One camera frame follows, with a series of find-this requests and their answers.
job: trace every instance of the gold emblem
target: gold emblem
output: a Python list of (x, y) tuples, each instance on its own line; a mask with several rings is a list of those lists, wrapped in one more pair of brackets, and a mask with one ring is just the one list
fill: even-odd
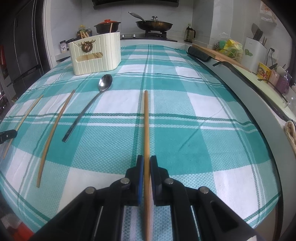
[(95, 42), (95, 40), (92, 40), (92, 41), (85, 41), (84, 43), (81, 42), (79, 45), (82, 45), (82, 46), (81, 46), (81, 49), (82, 49), (83, 52), (88, 53), (88, 52), (90, 52), (90, 51), (92, 50), (92, 48), (93, 48), (93, 44), (92, 44), (93, 42)]

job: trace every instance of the wooden stick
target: wooden stick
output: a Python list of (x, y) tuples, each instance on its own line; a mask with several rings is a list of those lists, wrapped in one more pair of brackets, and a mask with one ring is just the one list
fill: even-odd
[[(43, 95), (39, 96), (38, 99), (36, 99), (32, 104), (31, 106), (29, 107), (29, 109), (27, 110), (27, 112), (25, 113), (25, 115), (23, 116), (23, 118), (21, 119), (21, 121), (19, 122), (19, 124), (17, 125), (17, 127), (15, 128), (16, 131), (19, 130), (20, 126), (22, 125), (22, 123), (24, 122), (24, 120), (27, 118), (27, 116), (30, 114), (30, 112), (33, 110), (33, 108), (35, 107), (35, 105), (37, 105), (37, 103), (39, 102), (39, 100), (43, 97)], [(13, 139), (10, 139), (8, 145), (6, 146), (6, 150), (4, 152), (4, 155), (3, 155), (3, 159), (5, 159), (6, 155), (7, 155), (7, 152), (8, 152), (8, 149), (12, 143), (12, 140)]]
[(151, 240), (151, 179), (150, 179), (150, 139), (149, 139), (149, 105), (148, 91), (144, 92), (144, 215), (145, 241)]
[(111, 33), (111, 30), (112, 30), (112, 25), (113, 25), (113, 23), (111, 23), (111, 26), (110, 26), (109, 33)]
[(56, 118), (56, 120), (54, 122), (54, 125), (52, 127), (52, 130), (50, 131), (50, 134), (48, 136), (47, 142), (45, 144), (45, 147), (44, 147), (44, 150), (43, 150), (43, 153), (42, 153), (41, 161), (40, 161), (40, 167), (39, 167), (39, 172), (38, 172), (38, 177), (37, 177), (37, 187), (38, 188), (40, 187), (41, 176), (42, 176), (42, 172), (43, 172), (43, 168), (44, 168), (44, 164), (45, 164), (45, 158), (46, 158), (46, 155), (47, 155), (47, 151), (48, 151), (50, 142), (51, 142), (52, 137), (54, 135), (54, 131), (55, 131), (56, 127), (57, 127), (57, 124), (59, 123), (59, 120), (60, 120), (62, 114), (64, 113), (64, 110), (65, 110), (67, 104), (69, 103), (71, 97), (73, 96), (74, 92), (75, 92), (75, 90), (73, 90), (72, 93), (66, 99), (66, 102), (63, 105), (61, 111), (59, 112), (59, 114), (58, 114), (58, 116), (57, 116), (57, 118)]

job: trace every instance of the stove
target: stove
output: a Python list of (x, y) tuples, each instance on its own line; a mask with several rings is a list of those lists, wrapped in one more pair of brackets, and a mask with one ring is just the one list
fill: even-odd
[(168, 39), (167, 38), (167, 32), (151, 32), (147, 31), (145, 32), (145, 36), (138, 37), (136, 34), (131, 34), (131, 37), (126, 36), (126, 34), (120, 35), (120, 40), (125, 39), (155, 39), (155, 40), (163, 40), (163, 41), (171, 41), (171, 42), (178, 42), (174, 39)]

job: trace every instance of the metal bolt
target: metal bolt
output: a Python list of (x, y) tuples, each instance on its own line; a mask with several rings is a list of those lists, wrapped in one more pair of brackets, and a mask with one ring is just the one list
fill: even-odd
[(172, 178), (165, 179), (166, 184), (173, 184), (174, 180)]
[(120, 179), (120, 182), (122, 184), (128, 184), (129, 183), (129, 179), (127, 177), (124, 177), (124, 178)]
[(204, 194), (207, 194), (209, 192), (209, 189), (207, 187), (200, 187), (200, 191)]
[(92, 194), (92, 193), (94, 193), (94, 191), (95, 191), (95, 188), (94, 188), (94, 187), (87, 187), (87, 188), (85, 189), (85, 192), (86, 192), (87, 194)]

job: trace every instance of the metal spoon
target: metal spoon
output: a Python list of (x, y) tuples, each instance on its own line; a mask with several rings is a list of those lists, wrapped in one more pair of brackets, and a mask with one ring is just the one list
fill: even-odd
[(92, 98), (92, 100), (87, 104), (87, 106), (82, 110), (82, 112), (76, 118), (76, 120), (74, 121), (74, 123), (71, 125), (71, 127), (69, 128), (69, 130), (65, 134), (65, 136), (64, 136), (64, 138), (62, 140), (63, 142), (66, 142), (68, 140), (68, 138), (71, 135), (72, 131), (74, 130), (75, 126), (78, 124), (78, 122), (80, 121), (80, 119), (82, 118), (82, 116), (85, 114), (85, 112), (88, 110), (88, 108), (99, 97), (100, 94), (102, 94), (107, 89), (109, 89), (109, 87), (111, 86), (111, 84), (112, 84), (112, 76), (110, 74), (106, 74), (106, 75), (104, 75), (100, 79), (100, 81), (99, 81), (99, 91), (100, 92), (94, 98)]
[(128, 12), (130, 15), (132, 15), (135, 18), (141, 19), (142, 21), (146, 22), (145, 19), (143, 19), (140, 15), (134, 13), (134, 12)]

